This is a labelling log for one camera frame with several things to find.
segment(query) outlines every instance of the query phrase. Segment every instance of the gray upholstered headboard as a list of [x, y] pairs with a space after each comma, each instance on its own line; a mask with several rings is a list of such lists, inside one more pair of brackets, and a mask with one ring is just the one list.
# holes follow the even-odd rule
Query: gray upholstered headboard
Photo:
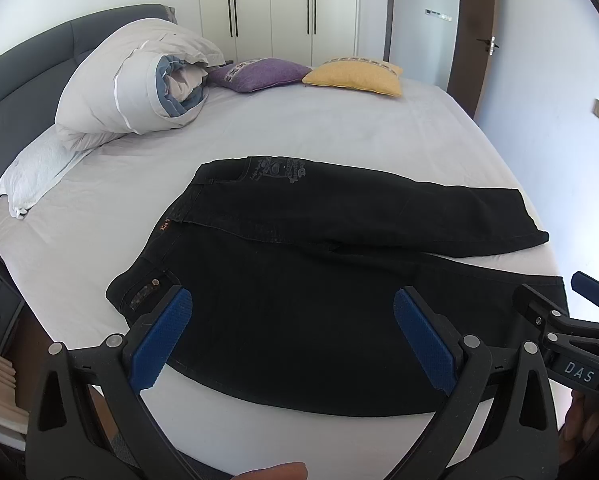
[[0, 56], [0, 177], [49, 128], [75, 69], [115, 30], [142, 18], [175, 21], [158, 4], [103, 10], [62, 23]]

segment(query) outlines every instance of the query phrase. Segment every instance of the screw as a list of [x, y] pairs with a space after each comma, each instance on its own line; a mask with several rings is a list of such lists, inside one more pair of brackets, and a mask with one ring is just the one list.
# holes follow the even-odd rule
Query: screw
[[53, 343], [49, 346], [49, 354], [56, 355], [62, 351], [62, 343]]
[[536, 354], [537, 353], [537, 345], [534, 342], [532, 342], [532, 341], [526, 341], [524, 343], [524, 349], [529, 354]]
[[106, 339], [106, 346], [110, 348], [117, 348], [119, 345], [122, 344], [122, 341], [123, 339], [121, 335], [113, 334]]
[[479, 337], [467, 335], [464, 338], [464, 344], [469, 348], [477, 348], [479, 346]]

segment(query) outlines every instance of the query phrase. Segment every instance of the wardrobe door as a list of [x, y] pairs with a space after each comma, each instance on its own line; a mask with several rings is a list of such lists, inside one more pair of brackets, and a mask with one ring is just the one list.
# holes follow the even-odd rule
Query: wardrobe door
[[202, 36], [215, 43], [226, 60], [235, 60], [236, 44], [232, 0], [200, 0]]
[[313, 0], [313, 65], [355, 53], [357, 0]]
[[273, 56], [311, 66], [312, 0], [271, 0]]
[[271, 57], [271, 0], [233, 0], [238, 61]]

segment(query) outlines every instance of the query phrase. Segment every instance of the mattress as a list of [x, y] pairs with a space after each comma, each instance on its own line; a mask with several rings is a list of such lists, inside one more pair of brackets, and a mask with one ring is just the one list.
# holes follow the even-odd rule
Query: mattress
[[[0, 254], [51, 338], [82, 348], [128, 330], [107, 302], [106, 288], [135, 261], [202, 163], [292, 156], [444, 185], [519, 189], [486, 136], [449, 95], [419, 82], [402, 83], [401, 98], [302, 85], [252, 94], [211, 88], [193, 123], [97, 148], [25, 220], [11, 218], [2, 197]], [[463, 261], [558, 274], [550, 243]], [[553, 386], [563, 420], [568, 390]], [[231, 474], [303, 461], [312, 479], [381, 479], [431, 418], [349, 418], [262, 406], [218, 393], [168, 366], [142, 397], [177, 449]], [[468, 456], [488, 407], [481, 404], [454, 460]]]

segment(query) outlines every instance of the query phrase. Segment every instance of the human hand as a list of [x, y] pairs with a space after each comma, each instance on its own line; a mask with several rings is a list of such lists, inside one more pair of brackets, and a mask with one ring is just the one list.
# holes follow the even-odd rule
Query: human hand
[[302, 462], [276, 465], [235, 476], [233, 480], [307, 480], [308, 470]]
[[566, 413], [566, 420], [559, 433], [559, 463], [571, 460], [577, 452], [577, 446], [583, 440], [588, 442], [599, 428], [599, 411], [585, 419], [583, 404], [585, 395], [573, 390], [573, 402]]

